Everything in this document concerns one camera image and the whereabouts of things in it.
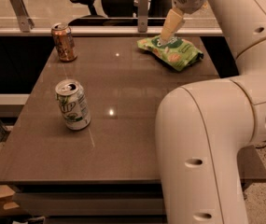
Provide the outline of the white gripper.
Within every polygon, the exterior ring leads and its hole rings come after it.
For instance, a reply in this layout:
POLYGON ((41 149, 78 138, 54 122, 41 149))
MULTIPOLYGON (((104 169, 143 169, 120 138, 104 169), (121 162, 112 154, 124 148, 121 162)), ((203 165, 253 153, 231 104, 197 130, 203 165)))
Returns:
POLYGON ((160 42, 165 45, 184 23, 184 14, 192 14, 199 10, 205 0, 172 0, 172 8, 161 29, 160 42))

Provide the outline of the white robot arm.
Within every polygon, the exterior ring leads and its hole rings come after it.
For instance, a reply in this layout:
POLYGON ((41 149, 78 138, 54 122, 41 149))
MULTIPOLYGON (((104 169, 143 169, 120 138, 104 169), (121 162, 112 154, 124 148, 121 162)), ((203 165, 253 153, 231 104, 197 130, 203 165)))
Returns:
POLYGON ((239 150, 266 140, 266 0, 173 0, 212 8, 239 74, 190 83, 158 108, 155 139, 169 224, 247 224, 239 150))

